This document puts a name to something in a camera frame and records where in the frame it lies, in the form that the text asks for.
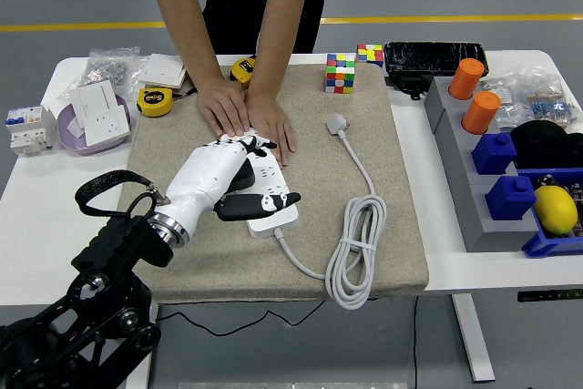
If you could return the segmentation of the person's right hand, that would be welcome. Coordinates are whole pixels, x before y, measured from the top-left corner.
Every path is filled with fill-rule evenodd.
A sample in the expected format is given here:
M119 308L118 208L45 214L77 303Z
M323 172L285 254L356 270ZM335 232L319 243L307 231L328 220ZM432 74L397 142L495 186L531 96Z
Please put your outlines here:
M245 94L240 86L225 78L212 78L197 85L197 105L216 137L242 136L250 121Z

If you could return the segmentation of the person's left hand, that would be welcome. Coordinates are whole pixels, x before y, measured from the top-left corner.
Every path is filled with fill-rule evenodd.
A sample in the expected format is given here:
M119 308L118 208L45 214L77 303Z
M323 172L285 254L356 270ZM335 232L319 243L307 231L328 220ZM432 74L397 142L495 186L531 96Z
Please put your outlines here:
M276 96L250 91L246 97L246 107L251 126L260 136L277 145L273 154L282 167L287 167L290 155L296 152L296 142L292 124Z

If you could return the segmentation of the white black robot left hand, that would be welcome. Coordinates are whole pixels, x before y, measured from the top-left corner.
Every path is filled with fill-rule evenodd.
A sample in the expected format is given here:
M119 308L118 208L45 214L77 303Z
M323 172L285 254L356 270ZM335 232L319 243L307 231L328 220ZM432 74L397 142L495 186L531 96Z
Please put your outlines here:
M215 140L193 150L166 190L168 203L157 206L148 222L166 243L190 241L199 216L215 211L220 220L268 218L301 200L297 192L237 194L231 186L252 153L265 157L276 144L257 135Z

